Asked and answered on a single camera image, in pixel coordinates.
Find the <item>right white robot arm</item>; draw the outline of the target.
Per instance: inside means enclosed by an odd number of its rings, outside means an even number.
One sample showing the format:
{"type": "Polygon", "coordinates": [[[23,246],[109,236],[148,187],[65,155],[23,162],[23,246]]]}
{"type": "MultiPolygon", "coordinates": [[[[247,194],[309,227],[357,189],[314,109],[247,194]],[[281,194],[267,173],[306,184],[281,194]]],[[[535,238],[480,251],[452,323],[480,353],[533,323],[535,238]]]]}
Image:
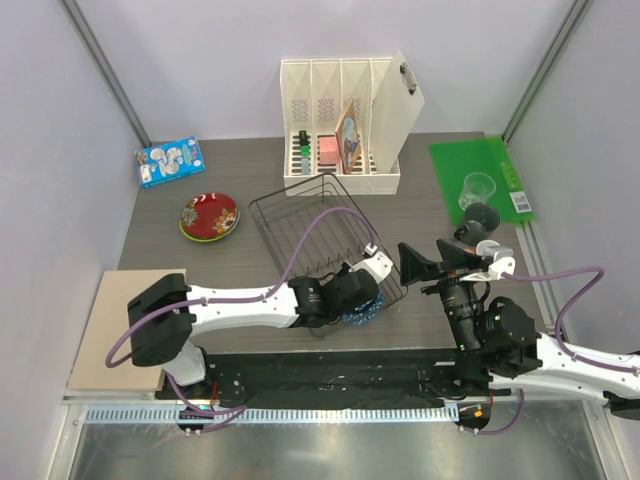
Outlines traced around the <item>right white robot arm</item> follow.
{"type": "Polygon", "coordinates": [[[510,248],[484,240],[463,249],[439,239],[441,258],[429,260],[405,242],[398,245],[404,286],[421,283],[422,293],[439,297],[459,352],[461,364],[451,371],[457,391],[531,389],[574,396],[607,407],[627,420],[639,418],[639,356],[610,354],[566,343],[562,323],[552,335],[513,300],[488,301],[474,290],[516,279],[510,248]]]}

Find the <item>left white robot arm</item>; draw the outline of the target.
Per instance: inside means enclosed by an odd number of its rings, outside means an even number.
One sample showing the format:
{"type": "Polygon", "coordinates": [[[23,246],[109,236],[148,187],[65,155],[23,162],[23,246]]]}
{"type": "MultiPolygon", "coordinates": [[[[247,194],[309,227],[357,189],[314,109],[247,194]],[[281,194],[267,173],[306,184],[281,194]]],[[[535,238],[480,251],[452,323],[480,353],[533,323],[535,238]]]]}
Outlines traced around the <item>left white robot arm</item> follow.
{"type": "Polygon", "coordinates": [[[252,326],[321,328],[347,314],[369,312],[392,268],[390,260],[371,257],[336,275],[250,289],[208,289],[186,284],[182,274],[168,274],[127,306],[132,363],[160,367],[187,396],[203,398],[213,375],[192,337],[252,326]]]}

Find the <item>yellow-green plate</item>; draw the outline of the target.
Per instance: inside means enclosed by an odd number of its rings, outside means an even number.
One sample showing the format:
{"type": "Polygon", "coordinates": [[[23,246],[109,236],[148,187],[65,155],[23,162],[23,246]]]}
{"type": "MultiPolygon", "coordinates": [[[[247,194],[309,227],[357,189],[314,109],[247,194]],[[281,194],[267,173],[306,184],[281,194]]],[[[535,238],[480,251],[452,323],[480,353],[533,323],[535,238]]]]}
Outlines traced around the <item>yellow-green plate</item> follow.
{"type": "Polygon", "coordinates": [[[179,222],[180,232],[189,240],[197,243],[211,243],[229,236],[239,224],[239,215],[216,217],[202,223],[198,219],[190,224],[183,220],[179,222]]]}

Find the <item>grey mug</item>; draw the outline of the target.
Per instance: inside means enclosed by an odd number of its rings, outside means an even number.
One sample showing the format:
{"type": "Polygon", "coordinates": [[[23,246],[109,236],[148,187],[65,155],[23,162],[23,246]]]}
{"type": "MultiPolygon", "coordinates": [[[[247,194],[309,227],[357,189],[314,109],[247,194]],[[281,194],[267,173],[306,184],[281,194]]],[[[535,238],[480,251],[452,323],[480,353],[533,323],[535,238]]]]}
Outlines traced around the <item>grey mug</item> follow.
{"type": "Polygon", "coordinates": [[[454,238],[468,246],[487,240],[500,225],[500,214],[492,206],[473,203],[464,212],[462,224],[454,231],[454,238]]]}

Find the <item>pink mug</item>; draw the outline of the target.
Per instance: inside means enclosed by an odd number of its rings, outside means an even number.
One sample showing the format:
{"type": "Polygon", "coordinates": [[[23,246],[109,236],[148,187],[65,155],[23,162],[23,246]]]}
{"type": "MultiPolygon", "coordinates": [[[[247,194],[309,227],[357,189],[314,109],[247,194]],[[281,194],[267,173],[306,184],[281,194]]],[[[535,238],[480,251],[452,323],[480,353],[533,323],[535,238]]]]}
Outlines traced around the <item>pink mug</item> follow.
{"type": "Polygon", "coordinates": [[[463,250],[470,254],[475,254],[477,256],[494,256],[494,251],[496,248],[500,247],[500,244],[494,240],[483,240],[480,241],[476,246],[465,246],[463,250]]]}

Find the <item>blue patterned bowl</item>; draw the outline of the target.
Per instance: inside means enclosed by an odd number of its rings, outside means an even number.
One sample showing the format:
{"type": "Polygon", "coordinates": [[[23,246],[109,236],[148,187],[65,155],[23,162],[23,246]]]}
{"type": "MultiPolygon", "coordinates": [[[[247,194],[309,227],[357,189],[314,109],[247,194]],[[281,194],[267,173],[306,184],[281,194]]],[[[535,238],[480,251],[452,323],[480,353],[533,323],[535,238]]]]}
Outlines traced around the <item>blue patterned bowl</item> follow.
{"type": "Polygon", "coordinates": [[[364,326],[373,321],[385,307],[385,296],[382,291],[365,304],[357,307],[353,312],[341,317],[341,322],[349,326],[364,326]]]}

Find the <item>dark red plate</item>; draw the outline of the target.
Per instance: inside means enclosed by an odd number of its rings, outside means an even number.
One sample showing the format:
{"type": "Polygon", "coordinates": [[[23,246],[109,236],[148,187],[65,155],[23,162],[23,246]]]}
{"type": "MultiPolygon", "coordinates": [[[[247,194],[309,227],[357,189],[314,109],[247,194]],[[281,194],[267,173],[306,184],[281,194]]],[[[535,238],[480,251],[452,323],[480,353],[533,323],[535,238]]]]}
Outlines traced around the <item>dark red plate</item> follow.
{"type": "Polygon", "coordinates": [[[190,224],[193,220],[198,219],[204,223],[207,220],[224,216],[239,214],[236,202],[223,193],[211,192],[197,195],[191,199],[183,208],[180,220],[190,224]]]}

